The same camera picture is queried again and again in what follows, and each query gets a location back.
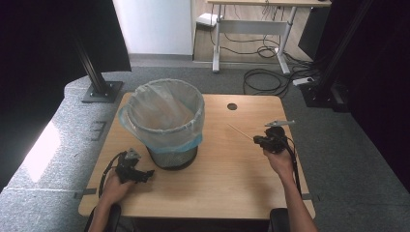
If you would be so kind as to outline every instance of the trash can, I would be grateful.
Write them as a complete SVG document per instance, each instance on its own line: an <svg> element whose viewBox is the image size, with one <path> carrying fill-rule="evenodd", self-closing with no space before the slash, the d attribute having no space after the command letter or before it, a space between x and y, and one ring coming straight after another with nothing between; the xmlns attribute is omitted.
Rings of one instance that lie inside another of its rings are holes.
<svg viewBox="0 0 410 232"><path fill-rule="evenodd" d="M158 167L180 170L193 162L202 142L204 106L202 94L192 85L160 79L139 86L118 117Z"/></svg>

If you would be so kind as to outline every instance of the white wall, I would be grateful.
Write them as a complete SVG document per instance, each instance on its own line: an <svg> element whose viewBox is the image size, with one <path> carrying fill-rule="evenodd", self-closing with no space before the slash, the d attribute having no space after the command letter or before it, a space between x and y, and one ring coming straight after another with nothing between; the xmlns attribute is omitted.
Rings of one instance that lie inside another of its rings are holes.
<svg viewBox="0 0 410 232"><path fill-rule="evenodd" d="M193 54L191 0L113 0L129 54Z"/></svg>

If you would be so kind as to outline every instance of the desk leg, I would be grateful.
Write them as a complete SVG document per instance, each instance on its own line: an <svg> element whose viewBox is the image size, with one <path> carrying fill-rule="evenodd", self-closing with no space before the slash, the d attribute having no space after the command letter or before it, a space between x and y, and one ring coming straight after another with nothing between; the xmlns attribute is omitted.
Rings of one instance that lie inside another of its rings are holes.
<svg viewBox="0 0 410 232"><path fill-rule="evenodd" d="M289 38L290 29L292 29L293 19L295 18L296 10L297 10L296 7L292 7L290 16L287 19L287 24L286 24L286 28L284 31L282 42L280 43L279 49L277 48L275 49L280 66L284 74L290 74L289 68L287 67L286 61L284 60L283 51L286 46L287 39Z"/></svg>
<svg viewBox="0 0 410 232"><path fill-rule="evenodd" d="M222 5L218 8L218 18L217 18L217 42L214 45L214 59L212 62L212 72L220 72L220 9Z"/></svg>

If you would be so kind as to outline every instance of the person's left hand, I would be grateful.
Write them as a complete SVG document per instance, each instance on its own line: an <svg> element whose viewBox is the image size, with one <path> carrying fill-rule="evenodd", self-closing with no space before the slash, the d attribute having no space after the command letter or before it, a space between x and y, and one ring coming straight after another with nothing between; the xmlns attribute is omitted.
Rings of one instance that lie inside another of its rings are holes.
<svg viewBox="0 0 410 232"><path fill-rule="evenodd" d="M115 168L112 168L105 182L101 201L104 201L108 205L117 203L126 196L133 185L133 181L127 181L121 184L120 177L115 172Z"/></svg>

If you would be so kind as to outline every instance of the cable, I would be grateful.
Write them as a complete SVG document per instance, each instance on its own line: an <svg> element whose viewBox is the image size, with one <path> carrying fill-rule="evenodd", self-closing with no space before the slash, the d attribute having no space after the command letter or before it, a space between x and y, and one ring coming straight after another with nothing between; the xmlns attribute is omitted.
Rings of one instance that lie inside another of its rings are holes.
<svg viewBox="0 0 410 232"><path fill-rule="evenodd" d="M248 87L250 89L258 91L256 93L253 93L253 95L267 94L267 95L273 95L273 96L278 96L280 98L283 98L287 93L288 86L289 86L290 82L293 80L292 77L295 75L295 73L296 72L293 72L291 75L283 75L281 73L268 71L268 70L264 70L264 69L250 70L250 71L248 71L244 74L244 82L243 82L244 94L245 95L247 94L247 91L246 91L247 88L246 87ZM258 77L261 74L265 74L265 75L268 75L270 77L273 77L274 80L276 80L278 82L278 84L274 85L270 88L261 89L261 88L255 87L255 86L253 86L252 84L249 83L249 80L252 77Z"/></svg>
<svg viewBox="0 0 410 232"><path fill-rule="evenodd" d="M275 7L275 12L273 13L273 16L272 16L272 13L271 13L271 20L272 21L275 21L275 18L277 17L277 12L278 12L278 7Z"/></svg>
<svg viewBox="0 0 410 232"><path fill-rule="evenodd" d="M102 179L100 181L100 187L99 187L99 198L102 196L103 194L103 184L105 182L105 177L106 174L108 173L108 171L111 169L112 167L112 163L117 160L117 158L119 158L123 153L118 154L117 156L114 157L114 159L112 159L112 161L109 162L108 166L106 167L105 171L102 174Z"/></svg>
<svg viewBox="0 0 410 232"><path fill-rule="evenodd" d="M308 66L311 66L314 63L314 62L310 62L310 61L303 61L303 60L296 59L293 56L291 56L289 53L286 53L286 52L283 52L283 53L289 61L295 62L298 65L303 65L303 66L308 67Z"/></svg>
<svg viewBox="0 0 410 232"><path fill-rule="evenodd" d="M293 142L292 139L287 138L288 140L290 140L293 144L293 151L290 148L290 146L283 142L281 139L279 140L286 148L286 150L289 152L290 154L290 158L292 159L292 164L293 164L293 172L295 173L295 183L296 183L296 188L298 189L299 193L302 196L302 190L301 190L301 182L299 180L299 169L298 169L298 161L296 160L296 146L295 143Z"/></svg>
<svg viewBox="0 0 410 232"><path fill-rule="evenodd" d="M212 10L211 10L211 15L214 14L214 7L215 7L215 5L213 4L213 5L212 5ZM226 6L224 6L223 11L224 11L224 15L225 15L225 13L226 13ZM213 45L215 45L214 39L212 38L212 28L209 30L209 34L210 34L210 38L211 38L211 43L212 43ZM258 47L258 48L256 49L256 51L254 51L254 52L238 52L238 51L232 50L232 49L230 49L230 48L227 48L227 47L225 47L225 46L220 46L220 49L225 49L225 50L228 50L228 51L230 51L230 52L232 52L232 53L235 53L235 54L238 54L238 55L253 55L253 54L258 54L258 55L259 55L260 57L262 57L262 58L273 58L273 57L275 57L275 56L277 55L277 53L275 52L275 47L274 47L274 46L268 46L268 45L265 44L265 42L271 42L271 43L277 44L277 45L279 45L279 43L274 42L274 41L271 41L271 40L266 40L266 36L264 36L264 38L263 38L262 40L259 39L259 40L237 41L237 40L232 40L232 39L228 38L228 36L227 36L225 33L223 33L223 34L224 34L225 37L226 37L229 41L231 41L231 42L235 42L235 43L262 42L262 43L263 43L263 46ZM272 54L272 55L269 55L269 56L263 55L263 52L266 52L266 51L270 51L270 52L272 52L273 54Z"/></svg>
<svg viewBox="0 0 410 232"><path fill-rule="evenodd" d="M266 21L266 18L268 18L269 12L271 11L271 6L268 4L265 5L265 7L262 10L262 17L260 18L261 21Z"/></svg>
<svg viewBox="0 0 410 232"><path fill-rule="evenodd" d="M233 5L233 8L235 9L235 15L238 17L238 14L236 13L236 5Z"/></svg>

